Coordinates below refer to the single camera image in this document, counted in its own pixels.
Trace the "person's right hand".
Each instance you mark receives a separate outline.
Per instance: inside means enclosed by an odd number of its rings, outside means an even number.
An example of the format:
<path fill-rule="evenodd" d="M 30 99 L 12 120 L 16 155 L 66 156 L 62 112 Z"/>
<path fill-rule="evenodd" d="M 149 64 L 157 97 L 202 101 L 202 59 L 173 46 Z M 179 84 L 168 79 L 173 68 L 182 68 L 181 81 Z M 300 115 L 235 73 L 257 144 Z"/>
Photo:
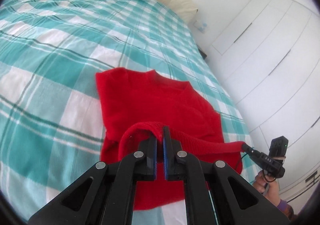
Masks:
<path fill-rule="evenodd" d="M 253 182 L 253 187 L 265 196 L 276 207 L 281 202 L 279 196 L 279 184 L 274 178 L 267 176 L 260 171 Z"/>

